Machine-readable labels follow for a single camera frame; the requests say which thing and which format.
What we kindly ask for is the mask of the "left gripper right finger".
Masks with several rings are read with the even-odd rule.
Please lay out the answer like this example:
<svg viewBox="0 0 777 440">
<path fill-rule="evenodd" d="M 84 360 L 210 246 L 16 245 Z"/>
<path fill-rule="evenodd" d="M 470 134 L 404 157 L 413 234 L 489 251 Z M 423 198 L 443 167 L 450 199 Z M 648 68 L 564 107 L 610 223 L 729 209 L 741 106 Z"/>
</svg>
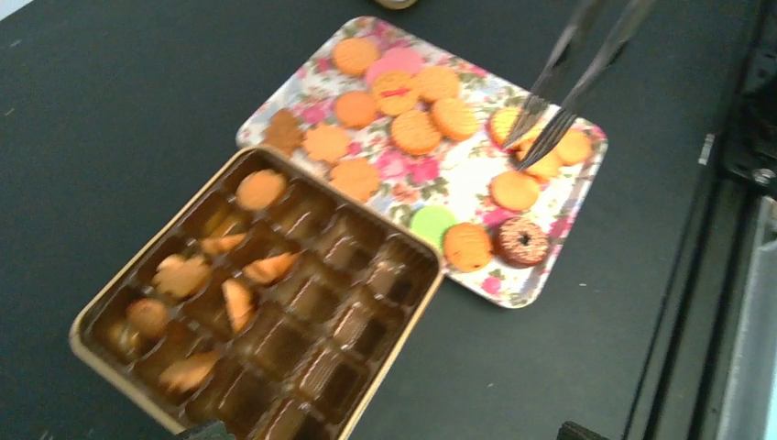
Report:
<svg viewBox="0 0 777 440">
<path fill-rule="evenodd" d="M 579 423 L 565 421 L 557 432 L 556 440 L 608 440 L 608 438 Z"/>
</svg>

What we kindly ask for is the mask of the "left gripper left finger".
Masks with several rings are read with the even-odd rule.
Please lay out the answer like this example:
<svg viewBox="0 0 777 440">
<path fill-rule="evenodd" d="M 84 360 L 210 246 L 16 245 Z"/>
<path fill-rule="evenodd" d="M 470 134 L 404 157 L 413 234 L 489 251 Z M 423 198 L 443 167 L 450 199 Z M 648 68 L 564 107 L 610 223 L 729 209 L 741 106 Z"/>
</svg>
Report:
<svg viewBox="0 0 777 440">
<path fill-rule="evenodd" d="M 209 421 L 175 435 L 177 440 L 236 440 L 223 421 Z"/>
</svg>

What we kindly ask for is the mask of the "gold cookie tin with tray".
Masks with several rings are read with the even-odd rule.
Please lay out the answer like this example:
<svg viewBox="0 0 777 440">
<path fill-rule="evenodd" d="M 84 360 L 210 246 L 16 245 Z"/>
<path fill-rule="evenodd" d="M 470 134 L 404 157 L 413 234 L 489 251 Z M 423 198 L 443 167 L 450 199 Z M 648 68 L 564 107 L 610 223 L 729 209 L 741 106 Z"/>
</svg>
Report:
<svg viewBox="0 0 777 440">
<path fill-rule="evenodd" d="M 442 279 L 406 228 L 237 152 L 82 309 L 73 353 L 174 433 L 346 439 Z"/>
</svg>

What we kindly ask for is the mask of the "green macaron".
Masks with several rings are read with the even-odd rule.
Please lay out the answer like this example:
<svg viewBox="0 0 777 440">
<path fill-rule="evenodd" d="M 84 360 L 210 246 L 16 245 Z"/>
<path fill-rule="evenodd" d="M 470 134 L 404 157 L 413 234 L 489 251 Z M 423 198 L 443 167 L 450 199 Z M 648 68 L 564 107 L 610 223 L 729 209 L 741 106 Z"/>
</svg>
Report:
<svg viewBox="0 0 777 440">
<path fill-rule="evenodd" d="M 455 215 L 446 207 L 429 205 L 416 211 L 410 220 L 410 230 L 438 250 L 443 247 L 446 231 L 457 224 Z"/>
</svg>

